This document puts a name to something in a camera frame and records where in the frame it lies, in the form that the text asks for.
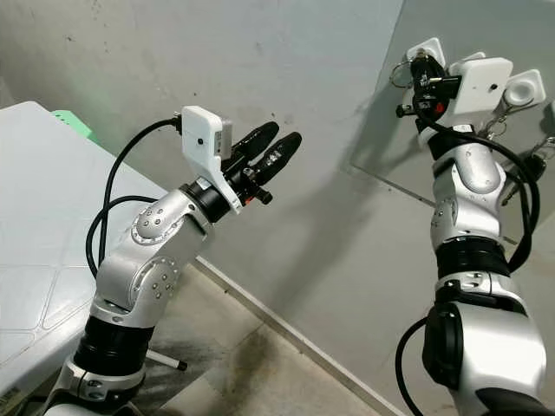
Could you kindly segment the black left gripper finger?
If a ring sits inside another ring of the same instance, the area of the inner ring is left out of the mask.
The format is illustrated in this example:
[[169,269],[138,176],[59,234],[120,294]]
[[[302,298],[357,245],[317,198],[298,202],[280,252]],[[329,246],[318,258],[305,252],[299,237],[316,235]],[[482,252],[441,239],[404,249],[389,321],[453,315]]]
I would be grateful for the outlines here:
[[250,133],[234,143],[232,155],[238,159],[256,159],[269,147],[278,131],[280,126],[274,121],[265,122],[260,127],[253,128]]
[[300,149],[302,141],[303,136],[300,132],[293,132],[278,139],[254,164],[254,182],[258,186],[269,184],[288,166],[297,150]]

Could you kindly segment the grey glossy hook board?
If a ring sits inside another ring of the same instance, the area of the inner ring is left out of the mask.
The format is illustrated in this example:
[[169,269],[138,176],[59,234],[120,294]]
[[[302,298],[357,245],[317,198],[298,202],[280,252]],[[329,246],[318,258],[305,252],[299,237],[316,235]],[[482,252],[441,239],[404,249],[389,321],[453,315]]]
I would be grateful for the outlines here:
[[[412,116],[395,116],[410,93],[388,78],[408,48],[429,38],[440,39],[447,65],[483,52],[511,60],[515,73],[542,73],[546,100],[510,116],[496,139],[523,155],[555,135],[555,0],[403,0],[350,162],[425,205],[432,203],[431,154],[417,141]],[[555,237],[555,159],[539,187],[538,235]]]

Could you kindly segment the dark hanging key bunch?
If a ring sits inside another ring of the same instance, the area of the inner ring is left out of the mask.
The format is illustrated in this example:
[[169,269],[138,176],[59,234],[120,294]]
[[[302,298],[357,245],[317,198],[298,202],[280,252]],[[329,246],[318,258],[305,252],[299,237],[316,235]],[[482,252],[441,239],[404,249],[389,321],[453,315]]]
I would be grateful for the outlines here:
[[[547,163],[551,159],[555,159],[555,135],[547,136],[546,139],[535,144],[530,151],[523,154],[522,159],[532,169],[532,173],[536,175],[536,178],[542,178],[547,168]],[[507,206],[512,201],[512,198],[516,197],[524,189],[524,184],[522,184],[522,179],[519,177],[519,169],[517,167],[511,167],[506,172],[506,178],[508,183],[503,191],[502,201],[500,201],[500,205],[503,207]]]

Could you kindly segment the light green plastic item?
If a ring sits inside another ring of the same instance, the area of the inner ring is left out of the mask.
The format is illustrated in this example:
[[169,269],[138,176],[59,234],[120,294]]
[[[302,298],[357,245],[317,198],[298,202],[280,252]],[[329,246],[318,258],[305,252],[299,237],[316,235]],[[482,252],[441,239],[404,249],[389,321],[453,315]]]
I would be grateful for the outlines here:
[[94,143],[98,142],[98,139],[95,137],[95,132],[91,130],[91,127],[88,127],[88,124],[83,122],[83,119],[80,119],[78,115],[73,114],[72,111],[53,110],[50,113],[64,124],[64,126],[71,127],[76,134],[82,136],[84,139]]

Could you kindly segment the white plastic folding table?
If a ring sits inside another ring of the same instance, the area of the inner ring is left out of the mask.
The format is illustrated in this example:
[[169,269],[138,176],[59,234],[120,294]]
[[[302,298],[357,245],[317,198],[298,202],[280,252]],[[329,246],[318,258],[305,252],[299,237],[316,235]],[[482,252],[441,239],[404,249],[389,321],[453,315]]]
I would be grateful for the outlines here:
[[33,101],[0,112],[13,171],[3,207],[0,413],[144,416],[134,404],[155,325],[214,219],[183,185],[139,198],[108,227],[106,260],[83,255],[111,156]]

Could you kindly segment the white square wall hook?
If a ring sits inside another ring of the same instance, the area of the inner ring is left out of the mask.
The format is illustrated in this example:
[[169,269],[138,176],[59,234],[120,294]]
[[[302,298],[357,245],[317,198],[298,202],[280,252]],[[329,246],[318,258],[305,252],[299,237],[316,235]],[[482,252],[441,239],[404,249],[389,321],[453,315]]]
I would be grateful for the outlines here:
[[413,61],[416,58],[429,58],[436,60],[440,66],[447,66],[447,59],[445,59],[439,38],[429,38],[412,45],[411,48],[406,50],[404,56],[406,61]]

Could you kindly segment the silver hanging keychain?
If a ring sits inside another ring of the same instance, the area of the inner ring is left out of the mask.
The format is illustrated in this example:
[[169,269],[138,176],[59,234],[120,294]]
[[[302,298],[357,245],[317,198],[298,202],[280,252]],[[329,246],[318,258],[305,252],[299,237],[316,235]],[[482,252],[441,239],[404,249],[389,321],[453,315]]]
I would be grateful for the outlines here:
[[505,96],[499,101],[499,106],[494,111],[494,118],[489,121],[483,130],[480,131],[479,136],[488,141],[496,141],[500,135],[503,135],[508,130],[507,120],[516,112],[523,110],[526,106],[516,106],[512,104]]

